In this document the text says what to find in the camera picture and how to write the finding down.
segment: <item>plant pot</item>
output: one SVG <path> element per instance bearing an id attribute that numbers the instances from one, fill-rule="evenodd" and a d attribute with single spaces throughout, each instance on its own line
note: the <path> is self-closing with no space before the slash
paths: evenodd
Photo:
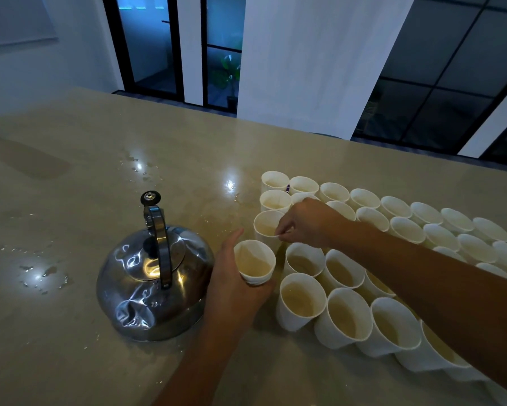
<path id="1" fill-rule="evenodd" d="M 232 95 L 227 96 L 227 108 L 236 114 L 237 107 L 238 107 L 238 97 Z"/>

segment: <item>potted plant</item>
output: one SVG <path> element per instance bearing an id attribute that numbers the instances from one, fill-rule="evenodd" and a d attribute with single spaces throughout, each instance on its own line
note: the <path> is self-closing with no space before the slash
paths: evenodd
<path id="1" fill-rule="evenodd" d="M 222 90 L 231 87 L 231 95 L 227 96 L 227 108 L 236 112 L 236 82 L 240 81 L 240 62 L 229 54 L 221 59 L 221 66 L 222 68 L 212 71 L 212 83 Z"/>

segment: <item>countertop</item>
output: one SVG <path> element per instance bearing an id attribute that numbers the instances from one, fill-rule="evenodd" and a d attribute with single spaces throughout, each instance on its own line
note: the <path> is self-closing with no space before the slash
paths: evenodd
<path id="1" fill-rule="evenodd" d="M 252 238 L 267 170 L 452 207 L 507 229 L 507 172 L 75 89 L 0 117 L 0 406 L 149 405 L 198 325 L 159 343 L 120 337 L 96 300 L 101 263 L 143 228 L 148 189 L 161 193 L 167 222 L 214 251 L 236 227 Z M 312 325 L 287 333 L 275 305 L 276 293 L 215 405 L 494 404 L 478 383 L 413 374 L 355 347 L 331 351 Z"/>

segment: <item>forearm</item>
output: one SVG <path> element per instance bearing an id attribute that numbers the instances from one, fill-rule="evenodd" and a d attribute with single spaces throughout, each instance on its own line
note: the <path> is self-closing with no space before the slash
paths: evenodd
<path id="1" fill-rule="evenodd" d="M 451 348 L 507 387 L 507 279 L 357 223 L 332 248 L 365 266 Z"/>
<path id="2" fill-rule="evenodd" d="M 210 405 L 237 344 L 205 324 L 153 406 Z"/>

